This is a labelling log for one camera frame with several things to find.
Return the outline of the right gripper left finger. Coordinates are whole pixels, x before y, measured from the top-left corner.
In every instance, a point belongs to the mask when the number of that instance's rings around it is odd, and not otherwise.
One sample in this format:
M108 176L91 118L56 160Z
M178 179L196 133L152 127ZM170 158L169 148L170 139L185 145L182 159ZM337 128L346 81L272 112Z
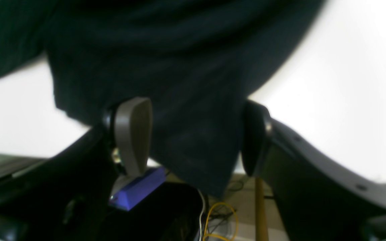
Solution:
M52 158L0 161L0 241L95 239L117 180L147 170L152 116L135 97Z

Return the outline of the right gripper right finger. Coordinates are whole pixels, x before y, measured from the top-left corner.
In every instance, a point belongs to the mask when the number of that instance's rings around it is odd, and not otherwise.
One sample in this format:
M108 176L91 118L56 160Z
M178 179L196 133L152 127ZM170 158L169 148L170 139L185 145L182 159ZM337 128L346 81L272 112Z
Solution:
M386 241L386 186L355 174L248 101L243 111L246 174L273 192L291 241Z

